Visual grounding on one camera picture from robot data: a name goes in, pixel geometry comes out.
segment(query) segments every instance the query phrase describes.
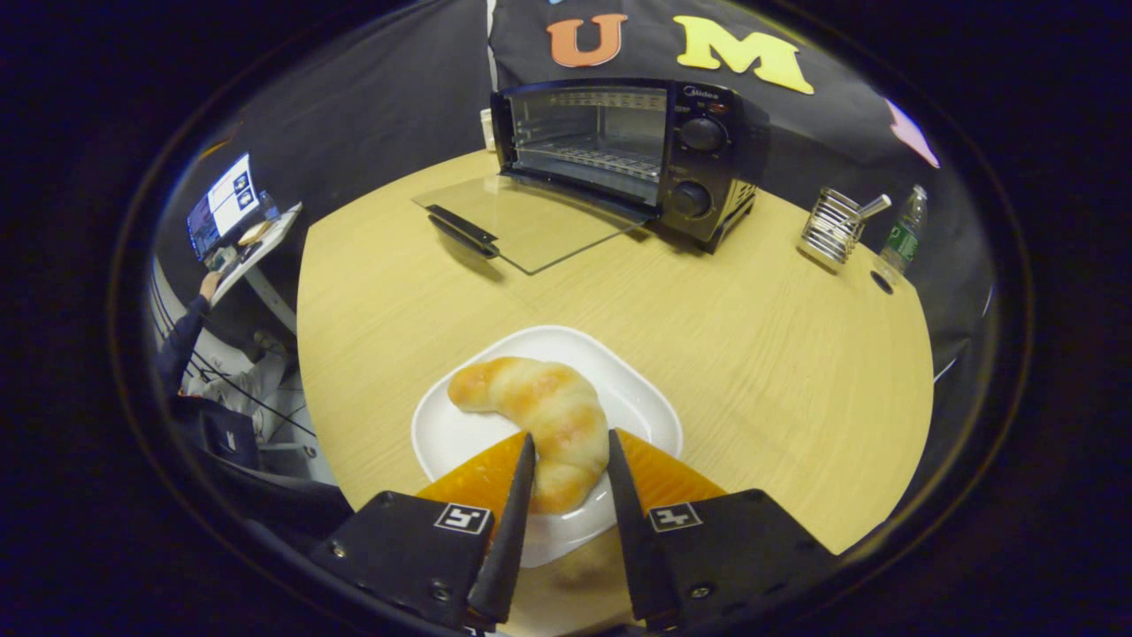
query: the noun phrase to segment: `square white plate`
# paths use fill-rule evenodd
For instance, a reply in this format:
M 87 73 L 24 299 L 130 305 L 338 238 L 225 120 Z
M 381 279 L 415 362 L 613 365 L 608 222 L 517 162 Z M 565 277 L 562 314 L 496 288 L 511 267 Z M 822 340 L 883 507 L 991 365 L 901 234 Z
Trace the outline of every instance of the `square white plate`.
M 465 414 L 448 401 L 448 381 L 457 371 L 500 356 L 569 365 L 598 390 L 610 428 L 621 428 L 674 457 L 680 456 L 680 420 L 652 384 L 593 337 L 559 326 L 540 326 L 515 333 L 473 356 L 421 399 L 413 414 L 413 451 L 430 481 L 518 431 L 498 414 Z M 522 566 L 533 568 L 556 560 L 614 526 L 612 500 L 609 476 L 602 475 L 580 508 L 560 516 L 530 516 Z

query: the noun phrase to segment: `oven knob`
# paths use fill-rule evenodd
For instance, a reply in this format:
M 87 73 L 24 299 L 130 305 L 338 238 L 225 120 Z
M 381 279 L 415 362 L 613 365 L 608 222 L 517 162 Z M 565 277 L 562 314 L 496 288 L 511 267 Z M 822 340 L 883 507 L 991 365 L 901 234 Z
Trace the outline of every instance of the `oven knob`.
M 683 181 L 672 188 L 664 208 L 688 218 L 698 218 L 711 209 L 711 192 L 695 181 Z
M 680 141 L 703 153 L 719 148 L 726 139 L 723 128 L 705 117 L 689 119 L 680 127 Z

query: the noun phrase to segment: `orange letter u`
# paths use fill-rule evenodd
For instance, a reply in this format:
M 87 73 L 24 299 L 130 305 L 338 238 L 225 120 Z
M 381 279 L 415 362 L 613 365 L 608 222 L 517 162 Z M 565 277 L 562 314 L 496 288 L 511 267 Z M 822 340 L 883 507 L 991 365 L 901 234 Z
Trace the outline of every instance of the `orange letter u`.
M 577 27 L 582 20 L 563 20 L 547 27 L 550 34 L 550 57 L 564 67 L 595 67 L 617 57 L 621 51 L 621 23 L 629 19 L 624 14 L 594 16 L 590 21 L 598 25 L 600 40 L 593 51 L 577 50 Z

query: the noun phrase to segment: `midea logo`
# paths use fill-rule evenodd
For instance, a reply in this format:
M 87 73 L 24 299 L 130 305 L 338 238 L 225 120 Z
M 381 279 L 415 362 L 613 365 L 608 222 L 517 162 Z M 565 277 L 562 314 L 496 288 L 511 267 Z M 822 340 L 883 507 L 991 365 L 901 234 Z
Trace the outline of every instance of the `midea logo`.
M 695 86 L 685 86 L 684 94 L 687 95 L 688 97 L 709 97 L 712 100 L 719 100 L 719 95 L 714 93 L 709 93 L 706 91 L 701 91 Z

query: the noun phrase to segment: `plastic water bottle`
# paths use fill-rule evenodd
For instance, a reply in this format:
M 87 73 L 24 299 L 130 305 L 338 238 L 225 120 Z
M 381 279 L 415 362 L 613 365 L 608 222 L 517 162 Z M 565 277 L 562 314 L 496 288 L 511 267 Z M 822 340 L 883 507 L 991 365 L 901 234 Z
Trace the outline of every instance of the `plastic water bottle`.
M 914 186 L 912 193 L 900 206 L 897 224 L 892 226 L 889 240 L 881 250 L 881 274 L 890 285 L 897 284 L 916 256 L 926 223 L 927 192 L 920 186 Z
M 259 205 L 263 207 L 265 221 L 275 221 L 280 217 L 280 208 L 267 190 L 259 191 Z

